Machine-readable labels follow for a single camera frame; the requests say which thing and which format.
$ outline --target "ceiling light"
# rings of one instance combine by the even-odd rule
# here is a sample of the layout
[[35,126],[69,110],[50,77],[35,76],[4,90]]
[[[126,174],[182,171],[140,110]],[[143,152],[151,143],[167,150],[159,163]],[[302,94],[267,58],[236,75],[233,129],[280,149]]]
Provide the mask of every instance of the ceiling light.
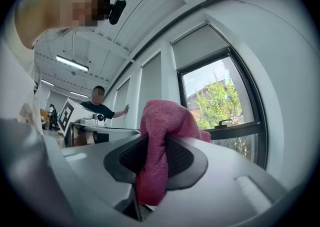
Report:
[[45,81],[45,80],[43,80],[43,79],[41,79],[41,81],[43,82],[43,83],[46,83],[46,84],[48,84],[48,85],[50,85],[50,86],[55,86],[54,84],[52,84],[52,83],[50,83],[50,82],[48,82],[48,81]]
[[71,94],[74,94],[74,95],[77,95],[77,96],[81,96],[81,97],[86,97],[88,98],[88,96],[84,95],[84,94],[80,94],[80,93],[75,93],[75,92],[72,92],[70,91]]
[[66,58],[64,58],[64,57],[62,57],[60,55],[57,55],[56,59],[61,63],[64,63],[66,65],[70,65],[72,67],[78,68],[78,69],[80,69],[82,71],[85,71],[85,72],[89,71],[89,67],[87,67],[87,66],[85,66],[83,64],[77,63],[75,61],[70,61],[70,60],[68,60],[68,59],[66,59]]

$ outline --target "window handle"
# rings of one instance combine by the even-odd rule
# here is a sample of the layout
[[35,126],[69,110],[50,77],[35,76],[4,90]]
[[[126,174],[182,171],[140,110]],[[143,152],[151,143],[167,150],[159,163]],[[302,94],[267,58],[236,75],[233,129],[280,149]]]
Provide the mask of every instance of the window handle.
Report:
[[224,129],[224,128],[226,128],[227,127],[226,124],[222,125],[222,122],[224,122],[224,121],[232,121],[232,119],[224,119],[224,120],[219,121],[219,125],[214,126],[214,129]]

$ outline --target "window frame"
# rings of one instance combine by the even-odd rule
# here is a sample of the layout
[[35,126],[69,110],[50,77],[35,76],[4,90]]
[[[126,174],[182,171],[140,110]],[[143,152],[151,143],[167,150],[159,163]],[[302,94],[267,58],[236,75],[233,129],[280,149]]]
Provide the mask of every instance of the window frame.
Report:
[[230,126],[222,129],[210,128],[204,130],[210,133],[211,140],[238,138],[252,134],[258,134],[258,141],[255,143],[255,148],[257,148],[257,150],[255,150],[254,152],[254,163],[261,168],[266,169],[268,158],[268,126],[259,90],[240,55],[216,29],[214,30],[228,43],[228,46],[221,50],[213,52],[210,56],[204,59],[201,59],[177,70],[181,105],[185,108],[188,108],[186,85],[183,76],[197,69],[200,69],[201,67],[229,57],[235,65],[237,71],[239,72],[239,75],[247,91],[254,120],[248,123]]

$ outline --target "man's arm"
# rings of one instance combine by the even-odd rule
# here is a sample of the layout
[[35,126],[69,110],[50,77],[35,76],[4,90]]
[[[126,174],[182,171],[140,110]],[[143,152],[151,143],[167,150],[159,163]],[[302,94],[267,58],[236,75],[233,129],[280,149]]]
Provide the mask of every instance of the man's arm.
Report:
[[123,114],[126,114],[129,111],[129,108],[130,107],[129,107],[129,104],[128,104],[128,105],[125,106],[124,110],[115,112],[112,118],[113,119],[114,118],[118,118],[118,117],[122,116]]

